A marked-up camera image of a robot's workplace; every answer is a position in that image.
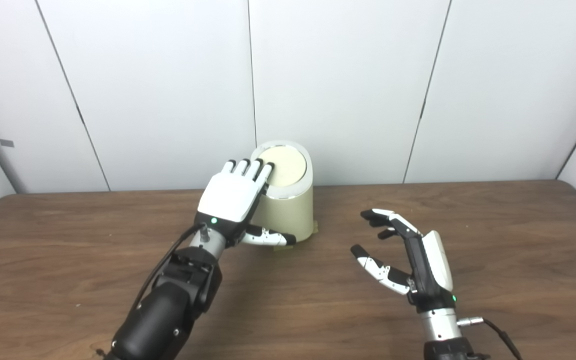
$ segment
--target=beige cylinder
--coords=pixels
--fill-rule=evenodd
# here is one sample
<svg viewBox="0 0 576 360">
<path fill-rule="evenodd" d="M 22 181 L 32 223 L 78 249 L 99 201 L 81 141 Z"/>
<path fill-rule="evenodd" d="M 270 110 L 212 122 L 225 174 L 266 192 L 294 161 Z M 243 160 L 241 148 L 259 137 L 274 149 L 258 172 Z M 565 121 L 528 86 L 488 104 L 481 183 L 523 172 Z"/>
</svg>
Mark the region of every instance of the beige cylinder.
<svg viewBox="0 0 576 360">
<path fill-rule="evenodd" d="M 251 159 L 274 163 L 268 191 L 261 196 L 251 223 L 280 233 L 293 234 L 298 242 L 313 234 L 313 162 L 306 149 L 293 141 L 261 144 Z"/>
</svg>

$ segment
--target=white robotic hand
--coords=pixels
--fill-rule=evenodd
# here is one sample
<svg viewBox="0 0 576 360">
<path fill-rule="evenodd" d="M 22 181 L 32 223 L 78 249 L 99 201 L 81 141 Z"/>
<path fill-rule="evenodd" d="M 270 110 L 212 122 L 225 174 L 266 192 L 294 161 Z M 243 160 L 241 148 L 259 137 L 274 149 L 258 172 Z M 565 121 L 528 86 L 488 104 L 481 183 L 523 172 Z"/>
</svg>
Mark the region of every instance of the white robotic hand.
<svg viewBox="0 0 576 360">
<path fill-rule="evenodd" d="M 274 168 L 261 159 L 226 162 L 206 186 L 194 222 L 204 223 L 226 239 L 226 247 L 240 242 L 285 246 L 297 242 L 294 235 L 281 234 L 250 225 L 259 198 L 268 189 L 267 180 Z"/>
<path fill-rule="evenodd" d="M 356 244 L 350 251 L 359 264 L 382 285 L 402 295 L 419 293 L 423 297 L 438 297 L 453 291 L 453 277 L 446 259 L 446 252 L 437 231 L 423 235 L 402 215 L 391 210 L 370 209 L 361 212 L 373 228 L 386 226 L 377 237 L 387 239 L 400 235 L 406 246 L 406 253 L 412 274 L 400 269 L 385 266 L 381 260 L 371 257 L 367 251 Z"/>
</svg>

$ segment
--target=robotic arm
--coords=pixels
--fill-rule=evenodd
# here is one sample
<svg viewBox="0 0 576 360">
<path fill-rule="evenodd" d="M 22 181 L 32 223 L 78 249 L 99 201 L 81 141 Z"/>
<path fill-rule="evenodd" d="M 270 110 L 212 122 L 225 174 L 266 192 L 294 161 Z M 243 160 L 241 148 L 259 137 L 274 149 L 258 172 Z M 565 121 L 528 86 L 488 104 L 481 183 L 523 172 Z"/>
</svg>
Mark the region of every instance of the robotic arm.
<svg viewBox="0 0 576 360">
<path fill-rule="evenodd" d="M 250 225 L 273 167 L 260 159 L 238 163 L 230 160 L 210 179 L 194 225 L 146 280 L 112 338 L 105 360 L 173 360 L 188 340 L 195 321 L 210 309 L 222 282 L 218 261 L 225 249 L 242 242 L 269 246 L 297 242 L 294 235 Z M 177 250 L 190 235 L 189 246 Z M 151 292 L 142 299 L 153 278 Z"/>
<path fill-rule="evenodd" d="M 498 332 L 512 354 L 521 355 L 508 337 L 494 324 L 482 317 L 457 319 L 453 277 L 446 259 L 446 252 L 437 231 L 423 235 L 417 228 L 391 210 L 370 209 L 361 212 L 373 228 L 385 226 L 377 237 L 388 239 L 399 235 L 404 241 L 411 273 L 385 265 L 370 256 L 360 245 L 350 248 L 359 264 L 379 283 L 392 291 L 407 296 L 410 305 L 420 315 L 426 342 L 423 346 L 424 360 L 484 360 L 488 355 L 475 353 L 460 328 L 485 322 Z"/>
</svg>

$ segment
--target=robot finger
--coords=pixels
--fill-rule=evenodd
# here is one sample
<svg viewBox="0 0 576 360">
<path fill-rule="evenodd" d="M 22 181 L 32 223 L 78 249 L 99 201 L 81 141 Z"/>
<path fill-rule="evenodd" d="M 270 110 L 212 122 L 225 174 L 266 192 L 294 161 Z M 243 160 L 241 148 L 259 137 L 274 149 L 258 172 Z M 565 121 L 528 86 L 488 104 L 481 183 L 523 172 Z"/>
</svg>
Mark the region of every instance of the robot finger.
<svg viewBox="0 0 576 360">
<path fill-rule="evenodd" d="M 263 164 L 262 159 L 256 159 L 253 162 L 251 162 L 250 167 L 248 167 L 246 174 L 244 175 L 244 178 L 254 180 L 257 177 L 259 169 L 261 168 L 262 164 Z"/>
<path fill-rule="evenodd" d="M 399 233 L 397 232 L 397 230 L 395 230 L 394 227 L 389 227 L 389 228 L 387 228 L 386 230 L 381 231 L 379 234 L 377 234 L 377 237 L 378 237 L 380 240 L 384 240 L 384 239 L 388 239 L 388 238 L 390 238 L 391 236 L 397 235 L 397 234 L 399 234 Z"/>
<path fill-rule="evenodd" d="M 226 164 L 224 164 L 223 168 L 221 169 L 221 172 L 222 173 L 232 173 L 236 164 L 237 164 L 237 161 L 234 161 L 234 160 L 226 161 Z"/>
<path fill-rule="evenodd" d="M 275 164 L 273 164 L 272 162 L 268 162 L 261 168 L 259 176 L 256 177 L 256 180 L 254 180 L 256 188 L 259 189 L 259 191 L 261 191 L 261 189 L 263 189 L 264 186 L 266 185 L 268 177 L 270 176 L 270 173 L 272 173 L 274 168 Z"/>
<path fill-rule="evenodd" d="M 292 234 L 268 230 L 261 226 L 248 225 L 241 242 L 261 246 L 291 246 L 297 244 L 297 238 Z"/>
<path fill-rule="evenodd" d="M 246 173 L 246 169 L 249 167 L 249 165 L 250 160 L 243 159 L 237 164 L 235 170 L 233 170 L 232 173 L 235 175 L 243 175 L 244 173 Z"/>
<path fill-rule="evenodd" d="M 364 250 L 361 245 L 355 244 L 350 248 L 350 251 L 363 269 L 375 278 L 375 280 L 379 281 L 379 284 L 402 295 L 406 295 L 410 291 L 410 287 L 408 286 L 409 274 L 400 269 L 384 265 L 384 262 L 381 260 L 371 257 L 368 251 Z"/>
<path fill-rule="evenodd" d="M 361 212 L 361 217 L 368 220 L 370 226 L 373 228 L 379 228 L 380 226 L 387 226 L 390 224 L 388 221 L 388 217 L 393 212 L 390 210 L 381 210 L 381 209 L 370 209 L 370 210 L 363 210 Z"/>
</svg>

